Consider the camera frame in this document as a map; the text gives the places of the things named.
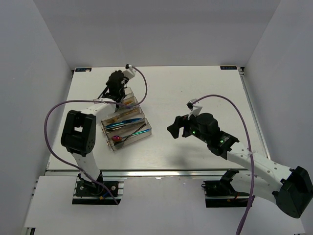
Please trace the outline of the clear smoked utensil organizer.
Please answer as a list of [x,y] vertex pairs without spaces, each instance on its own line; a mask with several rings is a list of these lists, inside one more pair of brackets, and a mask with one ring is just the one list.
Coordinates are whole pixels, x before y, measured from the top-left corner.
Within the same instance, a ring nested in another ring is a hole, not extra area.
[[152,127],[141,107],[119,108],[101,122],[102,132],[107,138],[107,145],[117,151],[152,134]]

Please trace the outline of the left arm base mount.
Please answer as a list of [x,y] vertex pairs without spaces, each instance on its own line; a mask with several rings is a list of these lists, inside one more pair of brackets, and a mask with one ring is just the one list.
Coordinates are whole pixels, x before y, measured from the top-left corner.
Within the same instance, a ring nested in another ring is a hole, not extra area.
[[104,180],[103,184],[111,192],[112,197],[102,186],[95,186],[77,178],[72,197],[72,204],[117,206],[122,199],[124,181],[116,179]]

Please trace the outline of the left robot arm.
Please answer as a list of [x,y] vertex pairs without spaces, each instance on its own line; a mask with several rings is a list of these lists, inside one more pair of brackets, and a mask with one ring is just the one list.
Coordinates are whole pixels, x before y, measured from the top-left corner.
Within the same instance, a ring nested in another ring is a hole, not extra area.
[[96,126],[103,118],[126,106],[125,89],[135,74],[132,68],[114,71],[109,76],[103,92],[91,106],[67,113],[61,145],[74,157],[80,170],[80,181],[92,195],[99,195],[103,191],[102,173],[93,156]]

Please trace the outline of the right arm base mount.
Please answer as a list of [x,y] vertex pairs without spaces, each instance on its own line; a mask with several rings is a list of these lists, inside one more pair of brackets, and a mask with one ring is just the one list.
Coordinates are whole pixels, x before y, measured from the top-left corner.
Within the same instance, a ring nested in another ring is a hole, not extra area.
[[220,181],[204,181],[201,185],[204,190],[206,208],[245,208],[249,194],[224,189]]

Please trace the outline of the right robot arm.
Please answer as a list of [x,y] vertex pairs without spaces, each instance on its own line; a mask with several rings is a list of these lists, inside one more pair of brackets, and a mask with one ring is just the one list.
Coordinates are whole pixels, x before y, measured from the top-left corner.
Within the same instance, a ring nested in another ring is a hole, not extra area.
[[177,116],[167,131],[174,139],[194,136],[206,143],[207,148],[216,156],[241,165],[251,174],[246,175],[229,169],[221,177],[214,194],[230,196],[238,192],[249,193],[254,185],[255,196],[271,201],[292,218],[300,218],[313,199],[313,184],[306,169],[295,169],[280,165],[257,153],[251,153],[236,137],[222,131],[216,119],[209,113]]

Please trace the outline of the iridescent rainbow spoon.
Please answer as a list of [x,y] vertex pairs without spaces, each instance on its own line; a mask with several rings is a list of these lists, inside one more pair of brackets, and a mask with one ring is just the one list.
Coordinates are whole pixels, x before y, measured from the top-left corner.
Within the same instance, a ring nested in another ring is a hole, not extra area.
[[137,136],[137,135],[141,135],[143,133],[147,133],[149,132],[150,129],[146,129],[146,130],[143,130],[143,131],[136,131],[130,135],[127,135],[127,136],[124,136],[124,137],[121,137],[121,136],[113,136],[111,137],[111,140],[114,142],[114,143],[118,143],[118,142],[122,142],[122,141],[125,141],[127,139],[129,139],[130,137],[133,137],[133,136]]

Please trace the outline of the black knife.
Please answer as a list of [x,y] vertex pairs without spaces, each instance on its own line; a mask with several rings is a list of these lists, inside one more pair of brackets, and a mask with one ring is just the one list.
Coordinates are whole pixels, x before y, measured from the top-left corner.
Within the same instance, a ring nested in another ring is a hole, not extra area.
[[126,123],[126,122],[119,122],[119,123],[112,123],[110,125],[107,125],[104,127],[104,132],[105,133],[109,133],[124,127],[128,127],[128,126],[132,126],[134,125],[135,122],[130,122],[130,123]]

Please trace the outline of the aluminium table frame rail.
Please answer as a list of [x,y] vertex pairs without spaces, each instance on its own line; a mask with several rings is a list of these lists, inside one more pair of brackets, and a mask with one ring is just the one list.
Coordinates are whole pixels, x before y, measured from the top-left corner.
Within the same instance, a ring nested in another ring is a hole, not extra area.
[[213,155],[194,137],[174,139],[167,127],[187,114],[187,102],[200,98],[222,130],[266,158],[268,148],[257,122],[242,69],[228,66],[141,67],[129,81],[152,128],[150,136],[112,150],[102,127],[97,127],[94,157],[104,174],[144,176],[211,175],[240,166]]

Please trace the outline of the blue serrated knife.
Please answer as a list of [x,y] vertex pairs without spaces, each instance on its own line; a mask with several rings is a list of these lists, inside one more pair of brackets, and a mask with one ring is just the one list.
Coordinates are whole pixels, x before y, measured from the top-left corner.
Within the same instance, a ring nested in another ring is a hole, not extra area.
[[115,128],[115,127],[120,127],[120,126],[123,126],[123,125],[126,125],[126,124],[137,122],[139,120],[141,120],[141,118],[126,119],[126,120],[123,120],[121,122],[115,122],[115,123],[106,125],[105,128],[109,128],[110,129],[110,128]]

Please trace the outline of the gold fork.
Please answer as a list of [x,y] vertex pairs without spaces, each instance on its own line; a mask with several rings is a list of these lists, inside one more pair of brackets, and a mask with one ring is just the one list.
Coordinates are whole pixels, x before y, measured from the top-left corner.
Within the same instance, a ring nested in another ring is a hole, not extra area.
[[114,123],[114,122],[117,122],[118,120],[121,120],[123,118],[132,117],[132,116],[136,115],[137,113],[138,113],[138,109],[133,109],[133,110],[121,113],[121,114],[119,114],[119,115],[117,115],[115,117],[106,119],[105,121],[108,122],[108,123]]

